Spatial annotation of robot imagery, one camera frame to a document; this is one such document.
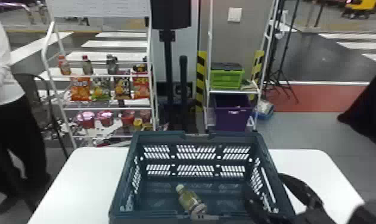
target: snack bag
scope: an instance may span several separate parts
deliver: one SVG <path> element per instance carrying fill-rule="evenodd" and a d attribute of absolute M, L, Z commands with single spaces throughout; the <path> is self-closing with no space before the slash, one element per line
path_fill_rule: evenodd
<path fill-rule="evenodd" d="M 91 100 L 91 78 L 81 77 L 81 78 L 71 78 L 71 100 L 72 101 L 89 101 Z"/>
<path fill-rule="evenodd" d="M 133 80 L 133 98 L 134 99 L 149 98 L 150 97 L 149 78 L 148 77 L 133 77 L 132 80 Z"/>
<path fill-rule="evenodd" d="M 129 71 L 122 71 L 121 74 L 129 74 Z M 131 99 L 129 77 L 114 77 L 114 99 Z"/>
<path fill-rule="evenodd" d="M 111 79 L 110 77 L 93 78 L 93 94 L 92 99 L 110 100 L 111 99 Z"/>

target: orange chip bag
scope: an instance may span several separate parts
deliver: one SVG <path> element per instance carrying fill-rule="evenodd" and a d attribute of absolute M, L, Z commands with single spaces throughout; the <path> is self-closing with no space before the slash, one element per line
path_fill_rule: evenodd
<path fill-rule="evenodd" d="M 72 101 L 90 101 L 91 100 L 91 78 L 71 78 L 71 100 Z"/>
<path fill-rule="evenodd" d="M 134 99 L 149 98 L 150 97 L 149 78 L 148 77 L 133 77 L 132 80 L 133 80 L 133 98 Z"/>

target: shopping basket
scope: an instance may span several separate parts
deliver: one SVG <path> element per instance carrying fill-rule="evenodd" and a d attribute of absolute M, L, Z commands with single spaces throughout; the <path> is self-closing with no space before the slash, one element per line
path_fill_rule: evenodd
<path fill-rule="evenodd" d="M 206 203 L 206 214 L 191 216 L 183 210 L 175 191 L 180 183 Z M 243 203 L 246 184 L 265 210 L 294 215 L 259 133 L 137 132 L 110 207 L 110 223 L 251 222 Z"/>

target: light switch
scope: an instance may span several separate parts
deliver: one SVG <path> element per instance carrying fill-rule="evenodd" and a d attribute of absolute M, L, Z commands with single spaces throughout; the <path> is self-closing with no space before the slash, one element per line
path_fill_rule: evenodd
<path fill-rule="evenodd" d="M 242 8 L 229 8 L 228 21 L 240 22 L 242 17 Z"/>

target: red floor strip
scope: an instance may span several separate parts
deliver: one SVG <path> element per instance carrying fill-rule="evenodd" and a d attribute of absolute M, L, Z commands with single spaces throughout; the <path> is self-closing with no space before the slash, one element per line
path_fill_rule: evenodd
<path fill-rule="evenodd" d="M 338 85 L 293 85 L 299 103 L 292 96 L 287 98 L 278 88 L 267 94 L 267 99 L 274 103 L 276 112 L 344 112 L 363 92 L 366 86 L 338 86 Z"/>

